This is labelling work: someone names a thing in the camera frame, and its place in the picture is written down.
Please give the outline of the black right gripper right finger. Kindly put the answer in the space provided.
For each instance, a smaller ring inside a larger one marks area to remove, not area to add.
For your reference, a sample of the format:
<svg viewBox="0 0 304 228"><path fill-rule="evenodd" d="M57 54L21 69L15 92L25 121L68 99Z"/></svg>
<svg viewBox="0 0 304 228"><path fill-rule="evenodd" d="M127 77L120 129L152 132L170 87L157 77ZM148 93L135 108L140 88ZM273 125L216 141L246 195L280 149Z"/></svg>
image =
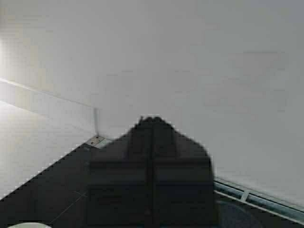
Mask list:
<svg viewBox="0 0 304 228"><path fill-rule="evenodd" d="M159 117L153 119L155 211L162 227L217 228L219 213L208 152Z"/></svg>

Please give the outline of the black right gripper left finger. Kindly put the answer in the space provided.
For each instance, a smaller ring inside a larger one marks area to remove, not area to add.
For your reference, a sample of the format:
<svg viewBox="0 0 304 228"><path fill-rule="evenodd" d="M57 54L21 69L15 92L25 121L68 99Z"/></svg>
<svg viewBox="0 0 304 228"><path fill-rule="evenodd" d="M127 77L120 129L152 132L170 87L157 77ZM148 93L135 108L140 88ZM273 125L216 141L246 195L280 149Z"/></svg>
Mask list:
<svg viewBox="0 0 304 228"><path fill-rule="evenodd" d="M152 118L91 150L87 181L88 228L152 227Z"/></svg>

